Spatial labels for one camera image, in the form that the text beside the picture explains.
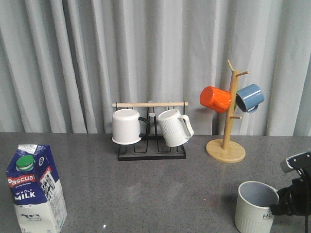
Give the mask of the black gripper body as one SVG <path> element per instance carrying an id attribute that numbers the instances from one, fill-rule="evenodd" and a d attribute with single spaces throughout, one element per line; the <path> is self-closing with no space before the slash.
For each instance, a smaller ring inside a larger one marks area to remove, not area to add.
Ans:
<path id="1" fill-rule="evenodd" d="M 292 185 L 277 191 L 279 202 L 269 207 L 275 216 L 311 215 L 311 177 L 304 168 L 297 169 L 300 178 L 292 180 Z"/>

